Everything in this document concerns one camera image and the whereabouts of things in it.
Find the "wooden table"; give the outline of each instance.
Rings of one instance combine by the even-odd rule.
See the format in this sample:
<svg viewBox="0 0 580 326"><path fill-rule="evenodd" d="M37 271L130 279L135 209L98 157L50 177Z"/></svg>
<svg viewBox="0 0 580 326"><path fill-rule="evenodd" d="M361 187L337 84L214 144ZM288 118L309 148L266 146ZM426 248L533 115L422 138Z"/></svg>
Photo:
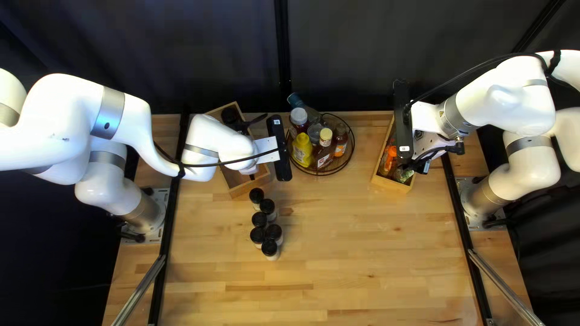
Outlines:
<svg viewBox="0 0 580 326"><path fill-rule="evenodd" d="M377 189L369 179L392 114L338 114L357 141L343 171L314 177L293 169L292 181L264 187L281 208L277 262L253 247L251 204L231 200L220 175L207 183L182 181L163 325L481 324L440 160L407 195ZM169 153L178 125L177 115L154 116L154 136ZM264 137L265 124L252 132ZM487 174L477 137L466 139L466 152L451 156L456 175ZM168 186L169 178L159 177L140 165L136 182ZM506 233L479 234L476 248L516 274L525 295ZM111 324L158 251L159 245L121 246L103 325ZM130 324L147 324L150 294Z"/></svg>

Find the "wire basket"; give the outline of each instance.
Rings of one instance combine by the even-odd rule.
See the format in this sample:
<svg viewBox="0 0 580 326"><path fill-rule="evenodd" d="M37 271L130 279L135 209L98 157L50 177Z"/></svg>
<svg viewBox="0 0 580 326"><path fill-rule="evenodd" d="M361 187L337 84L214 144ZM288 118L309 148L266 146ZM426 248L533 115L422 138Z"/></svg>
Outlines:
<svg viewBox="0 0 580 326"><path fill-rule="evenodd" d="M346 123L346 121L342 120L340 117L332 113L322 113L321 115L330 128L334 129L339 122L342 122L346 126L346 128L348 128L349 133L349 142L348 145L346 146L345 153L341 157L335 157L332 160L332 162L327 166L317 169L314 165L310 165L308 168L305 168L300 164L298 164L296 161L294 161L294 157L292 155L293 150L292 141L294 141L294 138L290 135L290 132L286 134L286 144L288 146L288 152L290 153L290 162L292 162L292 164L294 164L294 166L298 168L298 170L307 173L309 175L315 176L332 175L345 168L345 166L350 162L350 159L353 156L355 146L353 130L350 127L350 125Z"/></svg>

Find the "wooden box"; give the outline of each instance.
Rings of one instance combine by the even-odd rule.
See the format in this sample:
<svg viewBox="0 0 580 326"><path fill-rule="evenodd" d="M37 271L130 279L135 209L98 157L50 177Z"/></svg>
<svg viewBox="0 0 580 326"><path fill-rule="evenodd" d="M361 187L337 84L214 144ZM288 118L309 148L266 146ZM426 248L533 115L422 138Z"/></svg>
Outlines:
<svg viewBox="0 0 580 326"><path fill-rule="evenodd" d="M389 139L394 135L395 131L395 128L393 126L394 121L395 120L393 116L389 124L389 129L387 130L387 136L385 137L385 141L380 147L379 158L376 160L375 169L373 170L373 174L371 176L371 183L388 190L393 190L399 193L406 194L413 188L416 173L413 174L405 183L396 182L379 174L380 159L383 157L383 153L385 151L385 147L387 146Z"/></svg>
<svg viewBox="0 0 580 326"><path fill-rule="evenodd" d="M239 113L241 119L245 121L244 115L240 110L240 107L238 106L237 102L232 102L222 107L218 107L217 109L207 112L205 114L210 115L211 117L214 117L223 123L222 110L230 107L234 108ZM253 138L252 132L250 130L248 131L250 136L252 136ZM230 193L232 199L247 194L250 190L254 189L255 187L263 186L264 184L271 181L270 170L268 169L268 166L266 164L259 164L258 168L259 171L256 174L254 174L255 179L251 180L250 176L248 175L242 175L238 171L230 170L225 166L220 166L224 183L227 186L228 192Z"/></svg>

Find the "yellow mustard bottle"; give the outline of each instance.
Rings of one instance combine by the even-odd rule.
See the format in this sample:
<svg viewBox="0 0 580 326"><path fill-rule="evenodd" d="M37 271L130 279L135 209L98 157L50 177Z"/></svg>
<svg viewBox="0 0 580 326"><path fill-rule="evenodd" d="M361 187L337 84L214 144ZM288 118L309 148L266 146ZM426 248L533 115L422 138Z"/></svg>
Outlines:
<svg viewBox="0 0 580 326"><path fill-rule="evenodd" d="M292 142L292 158L305 168L312 164L312 143L304 132L298 134Z"/></svg>

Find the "metal mounting plate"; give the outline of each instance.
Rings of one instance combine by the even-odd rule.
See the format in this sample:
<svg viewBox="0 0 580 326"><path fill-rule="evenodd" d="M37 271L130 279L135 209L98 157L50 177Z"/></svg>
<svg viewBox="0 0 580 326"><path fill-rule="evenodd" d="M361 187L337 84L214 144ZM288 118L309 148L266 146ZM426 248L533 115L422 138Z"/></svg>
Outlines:
<svg viewBox="0 0 580 326"><path fill-rule="evenodd" d="M165 210L167 208L167 202L169 200L169 188L153 188L153 194L151 198L160 206L160 213L165 216ZM121 238L122 245L136 245L136 244L159 244L161 243L161 237L163 235L163 227L165 226L165 221L161 223L161 226L155 232L149 232L144 234L145 241L144 242L136 242L135 240ZM137 234L133 232L128 224L124 225L121 228L122 232Z"/></svg>
<svg viewBox="0 0 580 326"><path fill-rule="evenodd" d="M457 184L457 191L459 192L460 196L464 191L469 191L472 187L476 184L473 183L474 176L468 176L463 178L455 178L455 183ZM465 222L467 223L467 227L469 231L502 231L507 230L505 225L498 225L492 226L489 229L483 227L482 223L485 219L470 219L470 216L464 211L463 216L465 217ZM505 213L503 212L503 208L500 208L497 212L495 212L495 216L498 219L504 219Z"/></svg>

